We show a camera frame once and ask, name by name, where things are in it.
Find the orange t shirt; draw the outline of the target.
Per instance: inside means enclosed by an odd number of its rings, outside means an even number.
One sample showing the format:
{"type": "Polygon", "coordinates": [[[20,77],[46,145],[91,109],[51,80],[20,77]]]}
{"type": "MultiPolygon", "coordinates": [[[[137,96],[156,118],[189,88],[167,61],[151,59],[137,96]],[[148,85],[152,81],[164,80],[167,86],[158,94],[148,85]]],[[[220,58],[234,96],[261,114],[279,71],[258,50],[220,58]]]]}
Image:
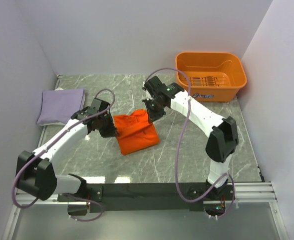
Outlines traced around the orange t shirt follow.
{"type": "Polygon", "coordinates": [[[119,133],[116,138],[123,155],[152,147],[160,142],[154,125],[148,122],[148,119],[147,111],[144,109],[135,110],[130,115],[114,116],[119,133]]]}

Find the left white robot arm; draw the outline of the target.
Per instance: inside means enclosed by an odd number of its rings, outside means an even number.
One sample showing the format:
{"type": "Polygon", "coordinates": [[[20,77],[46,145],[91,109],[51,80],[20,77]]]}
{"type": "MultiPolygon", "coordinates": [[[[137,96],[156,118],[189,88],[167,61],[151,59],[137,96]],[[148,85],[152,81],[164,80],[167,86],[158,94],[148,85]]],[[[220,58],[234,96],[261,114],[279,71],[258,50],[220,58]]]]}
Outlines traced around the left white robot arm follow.
{"type": "Polygon", "coordinates": [[[53,194],[69,194],[75,201],[88,198],[84,178],[71,173],[58,175],[56,168],[64,154],[91,132],[99,131],[103,138],[118,135],[110,108],[110,103],[94,98],[47,143],[32,152],[23,151],[17,159],[14,187],[43,201],[53,194]]]}

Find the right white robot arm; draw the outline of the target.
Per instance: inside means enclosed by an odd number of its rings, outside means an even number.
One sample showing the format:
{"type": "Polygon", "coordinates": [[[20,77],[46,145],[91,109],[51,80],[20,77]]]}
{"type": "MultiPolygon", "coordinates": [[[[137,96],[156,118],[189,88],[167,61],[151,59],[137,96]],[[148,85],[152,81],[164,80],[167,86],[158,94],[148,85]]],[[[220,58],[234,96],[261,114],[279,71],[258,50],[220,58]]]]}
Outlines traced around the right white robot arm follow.
{"type": "Polygon", "coordinates": [[[165,85],[157,76],[146,80],[142,89],[147,92],[147,98],[143,102],[149,122],[164,116],[164,108],[167,107],[185,116],[186,120],[194,123],[208,137],[205,151],[211,162],[206,180],[206,194],[213,200],[218,199],[224,193],[229,163],[239,143],[234,118],[225,118],[212,112],[189,96],[177,83],[165,85]]]}

